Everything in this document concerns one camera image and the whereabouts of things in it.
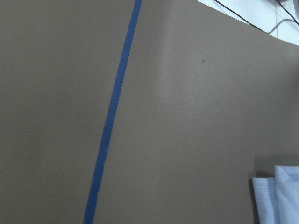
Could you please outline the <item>blue striped button shirt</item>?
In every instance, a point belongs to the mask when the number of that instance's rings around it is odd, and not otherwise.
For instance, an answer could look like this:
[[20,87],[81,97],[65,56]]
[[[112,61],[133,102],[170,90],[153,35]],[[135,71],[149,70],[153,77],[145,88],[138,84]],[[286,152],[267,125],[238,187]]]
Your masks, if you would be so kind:
[[252,179],[259,223],[299,222],[299,167],[275,166],[274,177]]

